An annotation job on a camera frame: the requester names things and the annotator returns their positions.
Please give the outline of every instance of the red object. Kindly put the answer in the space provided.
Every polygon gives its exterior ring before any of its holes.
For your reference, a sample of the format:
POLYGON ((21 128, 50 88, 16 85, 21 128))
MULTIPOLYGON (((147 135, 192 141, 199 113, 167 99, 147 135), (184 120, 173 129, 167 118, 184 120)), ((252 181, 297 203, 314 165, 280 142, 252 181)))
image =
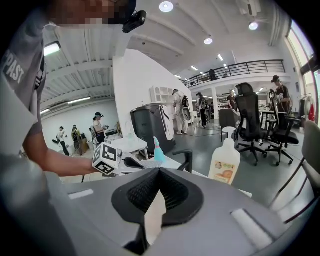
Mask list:
POLYGON ((308 119, 309 119, 310 121, 312 121, 312 122, 315 121, 315 107, 314 107, 313 104, 311 104, 308 119))

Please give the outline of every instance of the fluorescent light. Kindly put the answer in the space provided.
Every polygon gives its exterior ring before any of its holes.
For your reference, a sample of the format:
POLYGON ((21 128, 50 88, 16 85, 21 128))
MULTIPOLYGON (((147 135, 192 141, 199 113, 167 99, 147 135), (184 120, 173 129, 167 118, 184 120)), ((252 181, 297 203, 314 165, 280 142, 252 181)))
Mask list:
POLYGON ((159 5, 159 9, 161 12, 169 13, 174 9, 174 5, 171 2, 165 1, 159 5))
POLYGON ((56 52, 59 52, 60 51, 60 45, 55 42, 55 43, 52 43, 46 47, 44 47, 44 56, 48 56, 50 54, 53 54, 53 53, 56 53, 56 52))
POLYGON ((250 30, 256 30, 258 27, 259 27, 259 24, 256 23, 256 22, 251 22, 251 23, 249 24, 249 29, 250 29, 250 30))
POLYGON ((44 113, 48 113, 50 111, 50 109, 45 109, 44 111, 40 112, 40 115, 44 114, 44 113))
POLYGON ((206 45, 211 45, 212 42, 213 42, 213 40, 212 40, 211 38, 207 38, 206 40, 204 40, 204 43, 205 43, 206 45))
POLYGON ((77 102, 83 102, 83 101, 87 101, 87 100, 91 100, 91 97, 80 98, 80 99, 76 99, 76 100, 73 100, 73 101, 69 101, 68 104, 73 104, 73 103, 77 103, 77 102))

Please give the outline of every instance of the gray plastic device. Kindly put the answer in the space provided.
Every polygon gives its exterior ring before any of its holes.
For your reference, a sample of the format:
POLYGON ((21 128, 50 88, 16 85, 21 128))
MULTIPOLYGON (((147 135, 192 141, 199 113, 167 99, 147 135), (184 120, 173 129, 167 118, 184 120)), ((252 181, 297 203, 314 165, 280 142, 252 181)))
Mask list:
POLYGON ((0 162, 2 203, 46 255, 275 256, 297 233, 285 232, 276 213, 237 189, 185 171, 154 168, 62 184, 27 159, 0 162), (149 246, 144 215, 159 190, 166 214, 149 246))

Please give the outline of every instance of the black metal railing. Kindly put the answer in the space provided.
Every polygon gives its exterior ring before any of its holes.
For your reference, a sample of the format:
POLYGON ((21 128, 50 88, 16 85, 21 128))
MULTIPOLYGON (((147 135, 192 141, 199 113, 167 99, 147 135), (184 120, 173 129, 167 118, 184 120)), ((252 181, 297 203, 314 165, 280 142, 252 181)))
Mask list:
POLYGON ((255 74, 255 73, 285 73, 283 59, 269 59, 249 61, 238 64, 229 65, 227 67, 220 67, 213 69, 215 77, 210 76, 209 71, 189 78, 187 81, 182 81, 186 87, 198 86, 210 81, 224 79, 234 76, 255 74))

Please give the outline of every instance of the bottle label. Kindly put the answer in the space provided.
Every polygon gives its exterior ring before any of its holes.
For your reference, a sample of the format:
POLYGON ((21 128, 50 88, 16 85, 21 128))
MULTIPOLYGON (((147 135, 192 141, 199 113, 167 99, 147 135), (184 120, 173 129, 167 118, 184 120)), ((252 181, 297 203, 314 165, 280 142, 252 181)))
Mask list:
POLYGON ((215 174, 213 175, 213 179, 219 182, 231 184, 234 180, 234 176, 236 175, 236 166, 234 164, 215 161, 215 174))

